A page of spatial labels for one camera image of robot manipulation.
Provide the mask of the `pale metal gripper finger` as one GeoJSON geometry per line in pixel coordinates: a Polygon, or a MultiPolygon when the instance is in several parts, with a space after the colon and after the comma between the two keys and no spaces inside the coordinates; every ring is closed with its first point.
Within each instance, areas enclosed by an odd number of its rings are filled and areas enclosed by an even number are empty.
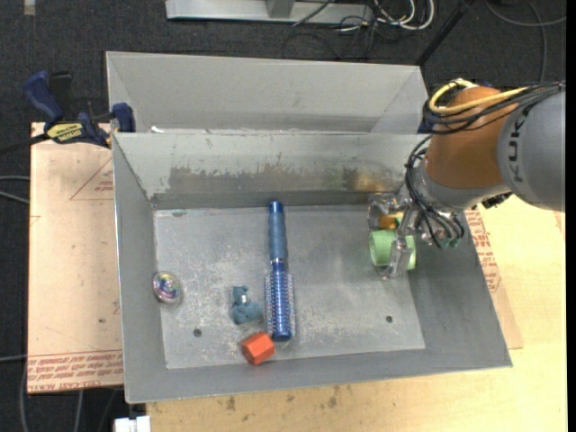
{"type": "Polygon", "coordinates": [[[386,267],[382,279],[384,281],[401,279],[407,275],[410,263],[410,247],[403,236],[398,236],[391,243],[390,262],[386,267]]]}

